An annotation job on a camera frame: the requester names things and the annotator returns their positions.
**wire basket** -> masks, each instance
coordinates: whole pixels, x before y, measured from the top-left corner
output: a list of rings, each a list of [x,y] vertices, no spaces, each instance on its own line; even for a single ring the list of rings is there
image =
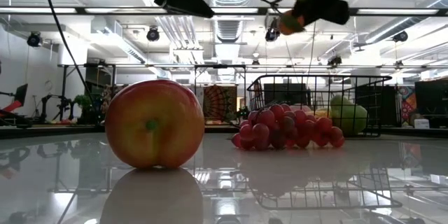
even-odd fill
[[[273,104],[294,105],[309,115],[329,117],[345,136],[381,134],[382,90],[390,76],[264,75],[247,88],[251,111]]]

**light fixture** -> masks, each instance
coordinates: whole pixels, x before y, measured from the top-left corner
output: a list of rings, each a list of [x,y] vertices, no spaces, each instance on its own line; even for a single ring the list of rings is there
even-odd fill
[[[63,13],[76,13],[75,8],[55,8],[56,14],[63,14]],[[42,8],[42,7],[31,7],[31,8],[21,8],[21,7],[1,7],[0,13],[51,13],[51,8]]]
[[[438,9],[387,9],[387,8],[369,8],[359,9],[357,14],[359,15],[434,15],[438,12]]]
[[[212,8],[212,11],[215,12],[216,15],[220,15],[220,14],[228,14],[228,13],[238,13],[238,14],[245,14],[245,13],[249,13],[249,14],[254,14],[258,12],[257,8],[226,8],[226,7],[222,7],[222,8]]]

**red apple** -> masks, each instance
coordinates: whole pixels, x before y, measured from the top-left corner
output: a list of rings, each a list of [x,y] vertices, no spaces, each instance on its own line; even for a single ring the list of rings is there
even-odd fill
[[[333,123],[332,123],[331,119],[329,119],[329,118],[319,118],[316,121],[316,130],[318,130],[322,133],[330,132],[332,126],[333,126]]]
[[[239,127],[243,127],[245,125],[250,125],[250,122],[248,120],[243,120],[239,123]]]
[[[241,137],[239,133],[236,133],[232,136],[232,144],[237,148],[241,148]]]
[[[106,136],[112,151],[136,168],[177,168],[204,136],[195,94],[170,80],[149,80],[121,90],[109,105]]]
[[[130,171],[107,197],[99,223],[202,223],[204,200],[198,183],[184,169]]]
[[[266,151],[269,148],[269,128],[258,123],[253,126],[253,145],[257,151]]]
[[[283,108],[283,110],[285,111],[285,112],[287,112],[287,111],[291,111],[291,107],[289,106],[289,105],[287,105],[287,104],[282,104],[282,105],[280,105],[282,108]]]
[[[302,125],[307,120],[307,114],[303,111],[296,111],[295,114],[295,124]]]
[[[265,110],[257,117],[257,123],[262,123],[268,127],[272,127],[275,124],[275,115],[270,110]]]
[[[274,113],[275,120],[280,120],[283,117],[285,111],[280,105],[274,104],[269,108]]]
[[[239,135],[242,141],[252,141],[253,140],[252,126],[245,125],[239,128]]]

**wall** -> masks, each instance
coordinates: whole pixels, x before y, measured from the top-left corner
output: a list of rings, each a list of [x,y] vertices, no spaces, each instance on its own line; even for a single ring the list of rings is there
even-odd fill
[[[48,49],[30,48],[23,38],[9,34],[0,26],[0,60],[0,91],[15,92],[17,87],[28,83],[25,104],[15,112],[32,116],[35,110],[33,95],[36,95],[36,101],[39,103],[48,93],[58,94],[56,87],[62,80],[57,77],[57,53],[54,52],[50,58]],[[11,97],[0,95],[0,108],[9,105],[12,100]],[[57,99],[48,102],[49,120],[56,116],[58,103]]]

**ceiling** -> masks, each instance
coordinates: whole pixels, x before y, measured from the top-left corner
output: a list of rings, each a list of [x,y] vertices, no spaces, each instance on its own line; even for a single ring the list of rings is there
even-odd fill
[[[145,6],[142,0],[52,0],[56,6]],[[427,0],[346,0],[351,7],[358,8],[422,8]],[[0,0],[0,6],[8,6],[9,0]],[[47,6],[46,0],[11,0],[12,6]],[[281,2],[281,7],[291,7],[293,2],[285,0]],[[250,0],[247,4],[250,7],[267,6],[261,0]],[[152,15],[117,15],[108,16],[109,22],[117,20],[123,27],[123,36],[138,50],[145,53],[147,58],[153,63],[170,63],[170,44],[166,34],[160,30],[160,39],[156,42],[149,42],[146,33],[151,25],[158,25],[157,17]],[[447,42],[447,29],[445,27],[447,17],[432,17],[406,29],[409,39],[395,44],[389,40],[383,40],[373,45],[363,47],[363,52],[356,52],[357,48],[349,47],[350,41],[357,42],[358,36],[369,34],[380,27],[396,20],[396,17],[352,17],[345,25],[338,25],[319,20],[306,27],[306,32],[291,36],[280,36],[275,42],[265,41],[265,17],[245,16],[243,29],[240,36],[238,56],[232,61],[236,63],[250,64],[254,60],[253,54],[258,53],[261,64],[326,64],[327,59],[336,54],[342,55],[343,64],[358,65],[369,64],[370,56],[378,56],[375,64],[393,64],[396,59],[410,57],[422,53],[419,57],[405,62],[409,65],[440,64],[440,60],[448,59],[448,48],[440,46],[437,53],[424,53],[426,49]],[[89,24],[92,16],[64,16],[61,23],[70,27],[75,32],[83,35],[86,40],[96,48],[89,50],[90,57],[102,57],[110,62],[126,63],[128,57],[126,53],[117,48],[116,45],[106,43],[91,36]],[[20,25],[27,24],[54,24],[51,16],[33,15],[12,15],[12,23],[20,22]],[[203,48],[204,60],[216,57],[217,42],[213,20],[194,17],[195,33],[199,44]],[[348,47],[337,52],[332,52],[335,46],[347,44]],[[411,76],[424,69],[413,69],[402,73],[402,76]],[[392,70],[383,70],[384,73],[394,73]]]

